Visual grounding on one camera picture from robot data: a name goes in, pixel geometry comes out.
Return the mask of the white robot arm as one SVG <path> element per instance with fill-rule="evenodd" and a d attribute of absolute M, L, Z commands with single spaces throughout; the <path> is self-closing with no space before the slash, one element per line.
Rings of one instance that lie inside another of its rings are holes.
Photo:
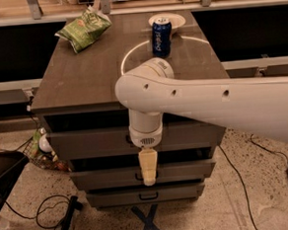
<path fill-rule="evenodd" d="M 156 183 L 164 113 L 253 132 L 288 143 L 288 77 L 179 80 L 162 58 L 121 75 L 114 92 L 129 109 L 145 186 Z"/>

